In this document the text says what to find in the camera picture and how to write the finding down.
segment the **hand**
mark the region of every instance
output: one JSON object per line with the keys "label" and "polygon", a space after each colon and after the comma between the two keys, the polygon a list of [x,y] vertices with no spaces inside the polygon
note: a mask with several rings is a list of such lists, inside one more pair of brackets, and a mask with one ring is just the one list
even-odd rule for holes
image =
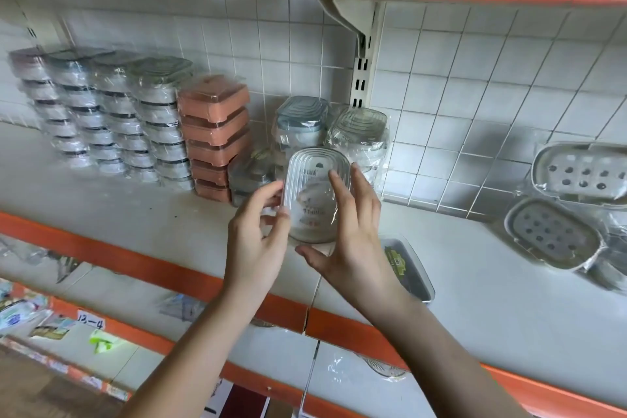
{"label": "hand", "polygon": [[[245,298],[253,314],[277,279],[287,249],[289,211],[281,207],[275,217],[262,215],[282,188],[281,180],[260,187],[229,222],[223,294]],[[263,225],[272,225],[267,237]]]}
{"label": "hand", "polygon": [[318,271],[355,309],[371,322],[385,314],[405,290],[381,249],[381,202],[355,163],[350,167],[355,197],[338,174],[329,171],[338,208],[337,240],[331,256],[298,246],[309,266]]}

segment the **forearm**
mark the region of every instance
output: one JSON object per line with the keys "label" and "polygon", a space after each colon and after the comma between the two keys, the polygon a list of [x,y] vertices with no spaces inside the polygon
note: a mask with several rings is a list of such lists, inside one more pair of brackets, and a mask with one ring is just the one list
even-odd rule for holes
{"label": "forearm", "polygon": [[439,418],[529,418],[424,304],[404,291],[395,303],[371,321],[410,367]]}
{"label": "forearm", "polygon": [[231,347],[255,312],[244,301],[221,295],[210,303],[119,418],[198,418]]}

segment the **right hand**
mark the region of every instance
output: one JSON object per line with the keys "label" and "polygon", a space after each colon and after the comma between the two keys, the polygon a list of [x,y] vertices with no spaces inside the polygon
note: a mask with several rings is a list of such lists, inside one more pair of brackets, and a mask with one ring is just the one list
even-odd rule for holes
{"label": "right hand", "polygon": [[355,196],[338,174],[329,171],[337,199],[335,250],[326,256],[311,246],[296,252],[371,322],[386,314],[405,292],[381,249],[381,202],[355,163],[350,166]]}

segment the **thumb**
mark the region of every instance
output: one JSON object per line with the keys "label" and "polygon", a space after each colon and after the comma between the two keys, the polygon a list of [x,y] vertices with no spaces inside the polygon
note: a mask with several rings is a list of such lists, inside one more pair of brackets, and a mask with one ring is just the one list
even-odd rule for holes
{"label": "thumb", "polygon": [[309,245],[298,245],[296,247],[296,253],[305,258],[307,264],[320,274],[323,274],[326,270],[327,264],[329,263],[329,257],[319,252],[316,248]]}
{"label": "thumb", "polygon": [[292,219],[290,218],[290,211],[286,207],[279,208],[274,220],[274,225],[272,226],[272,231],[268,235],[270,243],[287,245],[287,237],[290,234],[291,227]]}

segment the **left hand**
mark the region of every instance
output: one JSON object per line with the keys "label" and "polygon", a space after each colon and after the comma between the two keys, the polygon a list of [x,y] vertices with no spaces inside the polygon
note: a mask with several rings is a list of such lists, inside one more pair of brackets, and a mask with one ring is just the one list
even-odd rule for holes
{"label": "left hand", "polygon": [[[229,222],[223,294],[244,298],[253,314],[277,279],[287,249],[289,211],[281,207],[275,217],[262,216],[263,207],[282,188],[282,180],[260,187]],[[267,237],[262,224],[273,225]]]}

